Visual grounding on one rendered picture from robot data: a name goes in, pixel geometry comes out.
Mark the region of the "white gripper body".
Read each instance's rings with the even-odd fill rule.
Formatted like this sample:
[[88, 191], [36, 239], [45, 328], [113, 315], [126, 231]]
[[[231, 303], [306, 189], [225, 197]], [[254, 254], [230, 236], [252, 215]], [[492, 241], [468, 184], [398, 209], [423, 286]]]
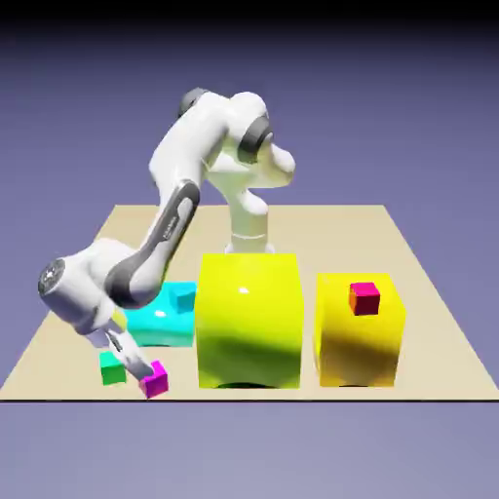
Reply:
[[136, 380], [142, 380], [153, 374], [151, 363], [127, 330], [116, 331], [108, 328], [105, 334], [114, 355]]

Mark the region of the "small magenta cube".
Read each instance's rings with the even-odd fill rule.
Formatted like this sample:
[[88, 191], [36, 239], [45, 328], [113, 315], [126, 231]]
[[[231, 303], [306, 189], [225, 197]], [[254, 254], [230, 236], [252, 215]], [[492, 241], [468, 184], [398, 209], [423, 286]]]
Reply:
[[169, 376], [159, 360], [151, 363], [153, 374], [139, 381], [139, 388], [147, 399], [152, 399], [169, 390]]

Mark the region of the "small green cube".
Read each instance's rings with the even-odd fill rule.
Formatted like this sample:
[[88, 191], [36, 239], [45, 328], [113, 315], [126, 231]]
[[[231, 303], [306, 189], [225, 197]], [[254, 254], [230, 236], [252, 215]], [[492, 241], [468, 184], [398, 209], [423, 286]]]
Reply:
[[99, 354], [101, 381], [104, 386], [125, 383], [127, 374], [124, 365], [110, 351]]

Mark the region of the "small cyan cube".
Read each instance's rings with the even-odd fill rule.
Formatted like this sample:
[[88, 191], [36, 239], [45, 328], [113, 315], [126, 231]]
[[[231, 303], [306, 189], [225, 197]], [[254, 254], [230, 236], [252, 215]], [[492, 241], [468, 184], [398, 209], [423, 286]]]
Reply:
[[190, 313], [194, 310], [196, 290], [192, 288], [171, 288], [170, 300], [177, 314]]

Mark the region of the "small crimson cube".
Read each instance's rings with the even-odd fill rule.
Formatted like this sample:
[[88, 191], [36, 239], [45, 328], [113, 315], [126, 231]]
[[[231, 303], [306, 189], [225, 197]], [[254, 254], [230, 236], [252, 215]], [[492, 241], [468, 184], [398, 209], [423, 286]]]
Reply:
[[380, 291], [375, 283], [352, 283], [349, 289], [349, 305], [355, 316], [377, 315], [380, 305]]

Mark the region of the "large cyan box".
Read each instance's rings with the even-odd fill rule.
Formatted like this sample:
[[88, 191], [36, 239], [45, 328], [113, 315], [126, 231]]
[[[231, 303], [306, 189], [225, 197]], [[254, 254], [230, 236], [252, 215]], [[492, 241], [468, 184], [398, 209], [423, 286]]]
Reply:
[[170, 300], [171, 288], [192, 288], [196, 282], [164, 282], [157, 297], [136, 310], [125, 310], [128, 330], [139, 346], [191, 347], [194, 310], [177, 314]]

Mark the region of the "large lime yellow box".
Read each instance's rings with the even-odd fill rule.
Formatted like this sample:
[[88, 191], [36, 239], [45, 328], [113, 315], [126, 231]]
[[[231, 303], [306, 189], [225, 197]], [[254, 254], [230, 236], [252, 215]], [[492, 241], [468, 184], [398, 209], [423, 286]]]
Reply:
[[199, 387], [297, 389], [303, 324], [295, 254], [204, 254], [195, 299]]

